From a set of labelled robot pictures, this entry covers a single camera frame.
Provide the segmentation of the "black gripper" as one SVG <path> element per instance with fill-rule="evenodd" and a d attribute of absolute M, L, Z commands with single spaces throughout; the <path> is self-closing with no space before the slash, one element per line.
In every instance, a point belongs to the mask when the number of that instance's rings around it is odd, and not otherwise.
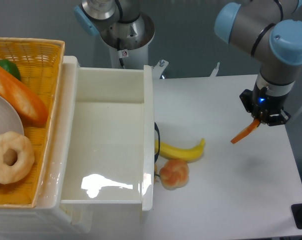
<path fill-rule="evenodd" d="M 253 119 L 266 120 L 268 126 L 285 125 L 291 115 L 283 110 L 285 95 L 272 96 L 268 94 L 267 87 L 259 89 L 254 86 L 253 91 L 245 89 L 240 94 L 240 100 Z"/>

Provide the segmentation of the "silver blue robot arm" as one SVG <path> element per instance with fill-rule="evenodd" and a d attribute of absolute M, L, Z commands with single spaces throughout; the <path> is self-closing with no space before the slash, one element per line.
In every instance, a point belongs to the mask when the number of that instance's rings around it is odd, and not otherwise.
<path fill-rule="evenodd" d="M 226 4 L 216 17 L 215 34 L 261 62 L 253 90 L 240 99 L 245 110 L 263 124 L 290 119 L 284 102 L 302 68 L 302 22 L 289 19 L 301 0 L 253 0 Z M 113 68 L 142 69 L 155 28 L 138 1 L 83 0 L 74 15 L 91 36 L 101 36 Z"/>

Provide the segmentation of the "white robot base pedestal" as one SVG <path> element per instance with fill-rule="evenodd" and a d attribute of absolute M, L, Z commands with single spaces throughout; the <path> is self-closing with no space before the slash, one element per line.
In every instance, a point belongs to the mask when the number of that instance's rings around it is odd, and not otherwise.
<path fill-rule="evenodd" d="M 101 39 L 108 47 L 114 69 L 142 70 L 149 64 L 149 45 L 155 35 L 151 18 L 141 12 L 131 23 L 116 22 L 101 32 Z"/>

